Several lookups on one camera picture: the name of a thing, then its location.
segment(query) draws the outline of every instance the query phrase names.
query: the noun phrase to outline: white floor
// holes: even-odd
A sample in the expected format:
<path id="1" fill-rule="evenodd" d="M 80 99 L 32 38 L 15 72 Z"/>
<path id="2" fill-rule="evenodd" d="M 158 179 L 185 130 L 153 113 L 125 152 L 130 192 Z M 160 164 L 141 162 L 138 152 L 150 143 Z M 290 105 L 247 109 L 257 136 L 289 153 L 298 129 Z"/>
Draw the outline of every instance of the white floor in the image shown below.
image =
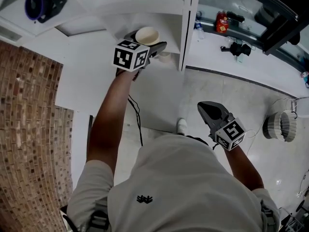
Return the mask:
<path id="1" fill-rule="evenodd" d="M 188 123 L 188 134 L 204 139 L 210 146 L 214 143 L 208 137 L 209 129 L 197 111 L 200 101 L 222 103 L 235 117 L 239 117 L 247 130 L 258 131 L 268 107 L 278 99 L 287 96 L 268 88 L 234 78 L 207 72 L 186 70 L 183 100 L 179 115 Z M 270 109 L 270 114 L 283 111 L 287 101 L 278 101 Z M 302 201 L 297 198 L 300 181 L 309 169 L 309 120 L 297 119 L 297 135 L 293 142 L 284 143 L 276 139 L 266 139 L 260 131 L 252 145 L 248 157 L 259 171 L 266 188 L 278 207 L 290 212 Z M 144 144 L 164 134 L 163 132 L 142 128 Z M 245 153 L 253 139 L 246 139 L 241 147 Z M 140 148 L 139 132 L 136 124 L 125 124 L 115 173 L 115 184 L 126 180 L 134 165 Z M 220 163 L 230 172 L 223 149 L 218 146 L 215 153 Z M 309 185 L 309 178 L 302 184 L 302 190 Z"/>

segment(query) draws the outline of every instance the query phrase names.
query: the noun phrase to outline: person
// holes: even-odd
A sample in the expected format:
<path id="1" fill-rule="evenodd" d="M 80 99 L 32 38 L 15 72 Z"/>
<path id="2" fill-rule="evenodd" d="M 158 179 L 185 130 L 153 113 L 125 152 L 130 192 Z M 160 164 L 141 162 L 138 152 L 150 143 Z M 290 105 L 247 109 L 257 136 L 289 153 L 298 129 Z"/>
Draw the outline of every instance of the person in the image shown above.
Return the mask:
<path id="1" fill-rule="evenodd" d="M 232 176 L 204 141 L 184 136 L 183 119 L 180 135 L 141 147 L 130 178 L 113 185 L 135 74 L 115 77 L 95 118 L 86 164 L 67 208 L 77 230 L 278 231 L 279 211 L 242 149 L 225 151 Z"/>

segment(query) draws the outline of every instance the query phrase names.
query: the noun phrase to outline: white shoe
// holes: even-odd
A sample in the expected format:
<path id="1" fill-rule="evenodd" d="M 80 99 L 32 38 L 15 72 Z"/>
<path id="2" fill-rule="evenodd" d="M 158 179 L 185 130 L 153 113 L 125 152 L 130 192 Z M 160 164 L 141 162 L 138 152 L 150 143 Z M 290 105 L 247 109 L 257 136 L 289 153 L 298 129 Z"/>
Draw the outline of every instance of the white shoe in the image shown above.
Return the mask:
<path id="1" fill-rule="evenodd" d="M 185 136 L 187 133 L 187 122 L 184 118 L 180 118 L 177 123 L 177 134 Z"/>

